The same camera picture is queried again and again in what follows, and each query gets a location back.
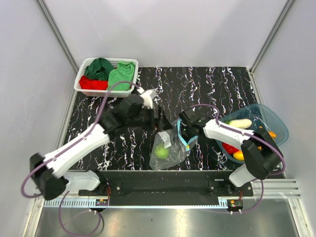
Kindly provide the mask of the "green fake vegetable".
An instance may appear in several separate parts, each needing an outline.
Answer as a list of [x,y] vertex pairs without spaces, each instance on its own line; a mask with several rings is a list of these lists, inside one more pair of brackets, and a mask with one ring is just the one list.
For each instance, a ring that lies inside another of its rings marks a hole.
[[165,148],[163,144],[157,145],[154,149],[154,155],[159,159],[167,159],[169,156],[169,148]]

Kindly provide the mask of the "red fake bell pepper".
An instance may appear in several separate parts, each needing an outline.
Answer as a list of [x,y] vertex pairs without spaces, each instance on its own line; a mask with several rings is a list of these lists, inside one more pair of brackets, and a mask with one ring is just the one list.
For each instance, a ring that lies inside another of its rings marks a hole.
[[239,149],[237,149],[237,148],[235,148],[227,143],[222,143],[222,146],[223,146],[224,150],[230,155],[239,151]]

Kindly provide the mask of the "beige fake egg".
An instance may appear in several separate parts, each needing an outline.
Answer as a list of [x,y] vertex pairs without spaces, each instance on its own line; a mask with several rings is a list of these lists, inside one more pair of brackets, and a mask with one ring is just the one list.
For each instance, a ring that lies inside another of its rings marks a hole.
[[236,127],[236,128],[240,128],[240,129],[248,129],[252,125],[252,121],[247,118],[234,119],[234,120],[231,120],[228,123],[228,125]]

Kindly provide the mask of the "clear zip top bag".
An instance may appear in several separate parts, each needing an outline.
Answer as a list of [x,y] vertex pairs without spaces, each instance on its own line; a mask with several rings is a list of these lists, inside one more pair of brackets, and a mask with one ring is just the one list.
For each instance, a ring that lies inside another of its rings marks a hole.
[[156,134],[149,161],[149,166],[152,170],[163,170],[180,164],[186,159],[191,149],[196,145],[198,141],[197,136],[189,140],[185,140],[185,138],[181,135],[180,122],[181,119],[173,121],[171,123],[172,128],[169,130],[165,130],[169,134],[171,140],[171,146],[169,147],[169,156],[167,159],[159,159],[154,155],[155,147],[157,145],[163,144],[163,141],[158,134],[159,132]]

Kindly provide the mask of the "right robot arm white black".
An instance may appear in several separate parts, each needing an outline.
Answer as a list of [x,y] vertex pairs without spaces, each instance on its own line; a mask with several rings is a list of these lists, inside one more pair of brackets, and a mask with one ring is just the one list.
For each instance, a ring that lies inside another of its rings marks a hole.
[[255,131],[236,128],[219,121],[218,117],[210,119],[200,116],[192,108],[179,114],[177,128],[184,141],[202,136],[242,151],[244,164],[235,169],[224,183],[224,190],[228,195],[237,195],[247,182],[266,179],[280,163],[285,168],[283,154],[264,128]]

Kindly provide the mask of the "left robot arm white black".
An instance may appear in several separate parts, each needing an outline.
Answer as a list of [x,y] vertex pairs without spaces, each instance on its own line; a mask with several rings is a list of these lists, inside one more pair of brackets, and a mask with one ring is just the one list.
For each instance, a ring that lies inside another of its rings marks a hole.
[[53,200],[64,192],[90,191],[100,196],[107,192],[108,181],[97,170],[69,169],[95,149],[110,143],[128,128],[165,131],[172,128],[163,107],[154,109],[151,96],[130,95],[116,107],[102,111],[95,122],[75,139],[44,156],[30,158],[31,179],[45,200]]

